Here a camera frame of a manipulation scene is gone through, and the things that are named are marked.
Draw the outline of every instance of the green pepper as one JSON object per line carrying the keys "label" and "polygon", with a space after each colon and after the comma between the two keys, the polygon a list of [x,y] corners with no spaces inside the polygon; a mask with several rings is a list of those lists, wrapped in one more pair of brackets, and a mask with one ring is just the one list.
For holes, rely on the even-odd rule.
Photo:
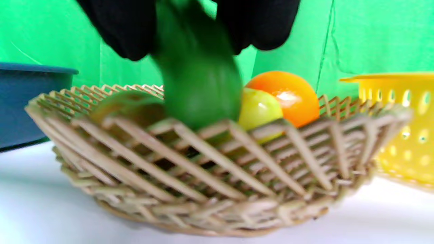
{"label": "green pepper", "polygon": [[197,0],[157,0],[156,48],[167,114],[193,130],[238,120],[243,83],[229,36]]}

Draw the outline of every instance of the green fabric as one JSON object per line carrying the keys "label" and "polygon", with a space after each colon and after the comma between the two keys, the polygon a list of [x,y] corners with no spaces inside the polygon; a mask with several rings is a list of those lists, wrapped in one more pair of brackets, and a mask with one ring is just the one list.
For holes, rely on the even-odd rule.
{"label": "green fabric", "polygon": [[[215,4],[204,0],[209,13]],[[242,76],[283,70],[318,94],[357,96],[339,78],[363,73],[434,71],[431,0],[302,0],[288,42],[237,57]],[[0,61],[76,68],[75,85],[161,84],[155,65],[123,60],[107,47],[74,0],[0,1]]]}

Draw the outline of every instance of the blue bowl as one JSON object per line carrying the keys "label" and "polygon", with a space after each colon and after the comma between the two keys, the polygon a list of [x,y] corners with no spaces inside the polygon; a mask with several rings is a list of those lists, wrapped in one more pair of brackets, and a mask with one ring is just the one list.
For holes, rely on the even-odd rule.
{"label": "blue bowl", "polygon": [[0,63],[0,148],[43,139],[24,107],[41,93],[69,89],[75,69]]}

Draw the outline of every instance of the black glove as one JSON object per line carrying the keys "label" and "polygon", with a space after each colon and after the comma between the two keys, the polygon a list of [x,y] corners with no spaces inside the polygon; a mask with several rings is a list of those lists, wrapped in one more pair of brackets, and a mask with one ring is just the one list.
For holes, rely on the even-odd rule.
{"label": "black glove", "polygon": [[[77,0],[103,40],[123,58],[138,61],[152,51],[156,0]],[[238,55],[253,44],[260,50],[283,45],[300,0],[214,0],[217,19],[229,31]]]}

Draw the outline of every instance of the white table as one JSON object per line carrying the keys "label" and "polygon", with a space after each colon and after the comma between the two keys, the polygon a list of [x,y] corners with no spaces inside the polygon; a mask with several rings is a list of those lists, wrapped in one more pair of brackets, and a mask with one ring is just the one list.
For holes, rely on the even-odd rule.
{"label": "white table", "polygon": [[69,186],[47,142],[0,154],[0,244],[434,244],[434,195],[375,179],[328,215],[253,239],[167,234]]}

